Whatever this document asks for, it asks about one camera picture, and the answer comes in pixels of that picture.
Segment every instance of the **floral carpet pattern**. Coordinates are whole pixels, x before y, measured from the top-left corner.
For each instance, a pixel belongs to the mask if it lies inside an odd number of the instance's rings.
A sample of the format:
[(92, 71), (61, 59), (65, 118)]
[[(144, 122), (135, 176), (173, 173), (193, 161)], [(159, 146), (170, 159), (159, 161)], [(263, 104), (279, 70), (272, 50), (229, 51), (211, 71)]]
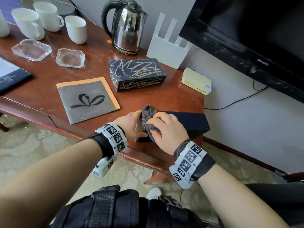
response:
[[(13, 117), (2, 116), (0, 123), (10, 128), (6, 133), (0, 131), (0, 187), (19, 171), (76, 142)], [(244, 184), (276, 183), (272, 172), (267, 169), (207, 143), (204, 143), (203, 149)], [(151, 188), (157, 186), (165, 195), (170, 195), (178, 201), (182, 192), (183, 207), (195, 211), (203, 220), (217, 222), (215, 211), (198, 184), (183, 191), (177, 183), (144, 185), (144, 181), (150, 178), (151, 174), (150, 169), (118, 158), (104, 178), (90, 174), (70, 202), (108, 185), (119, 184), (121, 190), (136, 189), (141, 197), (145, 197)]]

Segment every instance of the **kettle base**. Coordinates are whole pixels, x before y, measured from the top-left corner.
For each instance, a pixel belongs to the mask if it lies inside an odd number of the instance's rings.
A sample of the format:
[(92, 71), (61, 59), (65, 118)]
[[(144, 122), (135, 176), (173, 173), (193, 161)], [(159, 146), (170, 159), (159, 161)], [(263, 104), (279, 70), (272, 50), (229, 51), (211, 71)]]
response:
[(126, 49), (118, 47), (117, 45), (115, 45), (115, 43), (113, 43), (113, 46), (115, 47), (115, 49), (118, 52), (120, 52), (122, 54), (125, 54), (125, 55), (129, 55), (129, 56), (136, 55), (138, 53), (138, 51), (139, 51), (139, 48), (137, 50), (133, 50), (133, 51), (126, 50)]

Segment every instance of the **black television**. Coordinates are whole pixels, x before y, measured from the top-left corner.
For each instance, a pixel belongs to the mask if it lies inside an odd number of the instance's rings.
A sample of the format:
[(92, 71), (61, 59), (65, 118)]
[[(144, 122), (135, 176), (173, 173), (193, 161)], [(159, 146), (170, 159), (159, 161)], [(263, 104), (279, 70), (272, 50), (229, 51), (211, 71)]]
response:
[(304, 0), (196, 0), (179, 35), (304, 103)]

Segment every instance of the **glass ashtray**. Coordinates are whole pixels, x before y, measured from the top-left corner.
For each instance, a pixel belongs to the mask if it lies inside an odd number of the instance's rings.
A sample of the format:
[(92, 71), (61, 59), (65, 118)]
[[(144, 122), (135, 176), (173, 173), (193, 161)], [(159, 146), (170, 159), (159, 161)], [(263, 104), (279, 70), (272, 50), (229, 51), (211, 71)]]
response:
[(13, 46), (12, 51), (20, 57), (38, 62), (48, 56), (52, 52), (52, 48), (33, 39), (24, 39), (19, 44)]
[(56, 63), (60, 66), (81, 68), (85, 65), (85, 54), (80, 50), (59, 49)]

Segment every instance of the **person's left hand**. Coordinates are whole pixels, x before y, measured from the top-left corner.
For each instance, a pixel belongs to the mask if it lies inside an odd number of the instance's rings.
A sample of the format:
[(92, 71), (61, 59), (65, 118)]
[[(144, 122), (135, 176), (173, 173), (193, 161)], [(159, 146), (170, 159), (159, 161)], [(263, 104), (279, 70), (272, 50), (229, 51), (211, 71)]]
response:
[(128, 113), (126, 116), (122, 116), (120, 118), (117, 118), (114, 123), (118, 126), (120, 126), (125, 134), (127, 141), (135, 140), (140, 137), (147, 137), (148, 134), (142, 131), (136, 131), (135, 126), (137, 123), (137, 120), (139, 119), (139, 116), (141, 114), (141, 111), (138, 110), (136, 112)]

